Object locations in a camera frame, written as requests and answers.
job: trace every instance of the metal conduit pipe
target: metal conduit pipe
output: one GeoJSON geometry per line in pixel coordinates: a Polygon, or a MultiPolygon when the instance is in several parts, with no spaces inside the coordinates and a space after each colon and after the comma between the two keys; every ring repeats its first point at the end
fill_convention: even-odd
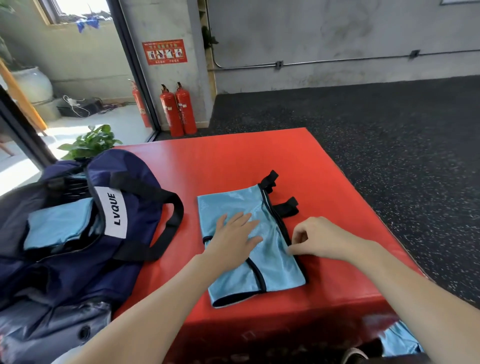
{"type": "MultiPolygon", "coordinates": [[[[210,25],[210,13],[208,12],[208,0],[205,0],[205,15],[207,17],[207,25],[210,32],[212,31],[212,27],[210,25]]],[[[480,49],[466,49],[466,50],[454,50],[454,51],[447,51],[447,52],[430,52],[430,53],[420,53],[420,50],[413,50],[410,54],[400,55],[400,56],[383,56],[383,57],[360,57],[360,58],[340,58],[336,60],[322,60],[322,61],[307,61],[307,62],[295,62],[295,63],[284,63],[283,61],[276,61],[272,63],[259,63],[259,64],[252,64],[248,66],[238,66],[238,67],[223,67],[220,66],[217,61],[215,60],[215,52],[213,45],[212,48],[212,61],[217,68],[208,69],[208,71],[234,71],[234,70],[246,70],[250,68],[267,68],[273,67],[276,69],[280,69],[286,66],[297,66],[300,64],[313,64],[313,63],[333,63],[333,62],[346,62],[346,61],[369,61],[369,60],[388,60],[388,59],[395,59],[395,58],[408,58],[414,59],[417,57],[424,57],[424,56],[437,56],[441,54],[455,54],[455,53],[472,53],[472,52],[480,52],[480,49]]]]}

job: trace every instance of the white floor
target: white floor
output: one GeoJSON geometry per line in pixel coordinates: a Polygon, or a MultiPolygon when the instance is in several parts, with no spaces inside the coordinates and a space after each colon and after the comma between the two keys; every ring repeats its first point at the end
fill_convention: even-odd
{"type": "MultiPolygon", "coordinates": [[[[136,105],[128,105],[114,109],[105,114],[95,114],[88,118],[63,117],[48,123],[42,136],[52,153],[62,158],[67,152],[57,149],[64,143],[73,143],[77,136],[89,131],[89,125],[100,126],[110,124],[115,138],[124,144],[144,143],[152,132],[152,128],[145,128],[136,105]]],[[[0,149],[0,196],[11,189],[35,182],[40,177],[38,168],[26,157],[15,142],[5,145],[15,154],[10,157],[0,149]]]]}

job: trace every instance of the red padded surface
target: red padded surface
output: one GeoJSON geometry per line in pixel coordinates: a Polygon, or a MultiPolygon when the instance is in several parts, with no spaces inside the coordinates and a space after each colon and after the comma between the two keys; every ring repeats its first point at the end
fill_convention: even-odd
{"type": "MultiPolygon", "coordinates": [[[[185,217],[163,257],[145,264],[121,312],[173,277],[203,251],[196,197],[250,187],[271,170],[279,177],[273,204],[295,196],[300,213],[285,219],[294,226],[309,216],[325,216],[365,239],[375,240],[409,267],[415,263],[379,220],[344,174],[304,128],[228,134],[122,146],[144,160],[162,188],[177,193],[185,217]]],[[[164,208],[156,239],[171,214],[164,208]]],[[[168,355],[169,360],[246,350],[253,342],[309,332],[312,340],[351,345],[374,337],[395,319],[374,285],[348,263],[303,256],[309,283],[303,287],[255,296],[214,309],[205,293],[188,316],[168,355]]]]}

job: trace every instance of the black rubber floor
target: black rubber floor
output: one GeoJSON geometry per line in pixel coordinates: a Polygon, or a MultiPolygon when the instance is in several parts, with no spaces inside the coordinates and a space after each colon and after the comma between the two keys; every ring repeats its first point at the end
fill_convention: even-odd
{"type": "Polygon", "coordinates": [[[480,307],[480,76],[218,95],[196,136],[297,127],[432,279],[480,307]]]}

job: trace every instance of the fire extinguisher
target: fire extinguisher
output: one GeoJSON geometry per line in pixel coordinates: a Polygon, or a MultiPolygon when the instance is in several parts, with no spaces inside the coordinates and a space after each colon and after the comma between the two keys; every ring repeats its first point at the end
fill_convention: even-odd
{"type": "Polygon", "coordinates": [[[130,80],[132,82],[132,95],[133,98],[135,99],[135,102],[137,103],[138,110],[140,111],[140,115],[142,117],[142,120],[144,122],[145,128],[151,128],[152,126],[150,125],[150,119],[148,118],[148,115],[145,111],[145,105],[144,102],[142,101],[142,97],[140,96],[140,91],[138,91],[137,84],[135,83],[134,80],[130,80]]]}
{"type": "Polygon", "coordinates": [[[172,136],[183,136],[183,128],[180,119],[180,113],[177,108],[177,101],[175,95],[168,90],[168,88],[162,84],[162,94],[160,100],[162,101],[163,110],[167,117],[168,125],[170,127],[170,133],[172,136]]]}
{"type": "Polygon", "coordinates": [[[197,125],[195,124],[195,117],[193,116],[192,102],[190,101],[190,93],[185,90],[180,82],[177,82],[177,98],[180,115],[183,121],[183,128],[186,134],[195,134],[197,132],[197,125]]]}

